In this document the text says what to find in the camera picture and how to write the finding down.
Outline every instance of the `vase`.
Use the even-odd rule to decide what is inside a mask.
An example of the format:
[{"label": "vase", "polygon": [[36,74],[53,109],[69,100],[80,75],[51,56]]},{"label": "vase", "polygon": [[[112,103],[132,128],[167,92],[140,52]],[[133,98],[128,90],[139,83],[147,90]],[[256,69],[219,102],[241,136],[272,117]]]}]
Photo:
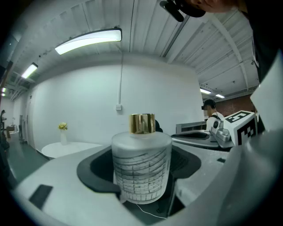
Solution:
[{"label": "vase", "polygon": [[61,130],[61,144],[67,145],[67,135],[65,130]]}]

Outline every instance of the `white jar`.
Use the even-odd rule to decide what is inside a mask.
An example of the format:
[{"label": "white jar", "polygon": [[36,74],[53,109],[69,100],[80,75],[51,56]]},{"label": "white jar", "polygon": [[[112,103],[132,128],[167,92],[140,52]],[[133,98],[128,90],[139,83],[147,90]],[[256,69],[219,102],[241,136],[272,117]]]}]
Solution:
[{"label": "white jar", "polygon": [[169,135],[155,132],[154,114],[130,115],[130,133],[112,138],[116,181],[127,201],[148,204],[164,194],[171,147]]}]

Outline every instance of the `fluorescent light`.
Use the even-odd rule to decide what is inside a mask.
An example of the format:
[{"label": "fluorescent light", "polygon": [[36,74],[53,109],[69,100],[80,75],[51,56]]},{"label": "fluorescent light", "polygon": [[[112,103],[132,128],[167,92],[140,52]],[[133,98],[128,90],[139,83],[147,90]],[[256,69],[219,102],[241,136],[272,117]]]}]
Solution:
[{"label": "fluorescent light", "polygon": [[36,69],[38,68],[38,66],[35,63],[32,63],[31,66],[28,67],[28,69],[22,74],[23,78],[27,78],[28,76],[31,75],[31,73],[33,73]]},{"label": "fluorescent light", "polygon": [[57,53],[62,55],[68,51],[71,51],[73,49],[85,45],[107,42],[107,41],[121,41],[121,39],[122,39],[122,30],[119,28],[99,30],[66,41],[60,44],[59,46],[57,46],[55,50],[57,51]]},{"label": "fluorescent light", "polygon": [[211,93],[210,91],[204,90],[204,89],[200,89],[200,91],[201,91],[202,93],[205,93],[205,94],[210,94],[210,93]]},{"label": "fluorescent light", "polygon": [[216,94],[216,96],[217,96],[217,97],[220,97],[220,98],[225,98],[225,97],[223,97],[223,96],[220,95],[220,94]]}]

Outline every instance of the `ceiling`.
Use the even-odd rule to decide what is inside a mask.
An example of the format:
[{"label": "ceiling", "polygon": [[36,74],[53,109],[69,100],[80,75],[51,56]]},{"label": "ceiling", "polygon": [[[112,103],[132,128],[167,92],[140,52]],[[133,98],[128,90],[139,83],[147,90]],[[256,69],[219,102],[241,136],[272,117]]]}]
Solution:
[{"label": "ceiling", "polygon": [[[184,16],[178,23],[158,0],[36,1],[18,21],[22,36],[10,55],[14,68],[8,78],[8,88],[15,89],[12,98],[63,61],[120,50],[194,68],[200,86],[212,91],[203,95],[204,100],[219,100],[215,94],[233,97],[252,92],[259,81],[248,20],[239,11],[206,14],[200,19]],[[122,29],[121,42],[88,45],[63,55],[54,50],[77,35],[115,26]],[[20,75],[32,62],[38,65],[36,73],[22,79]]]}]

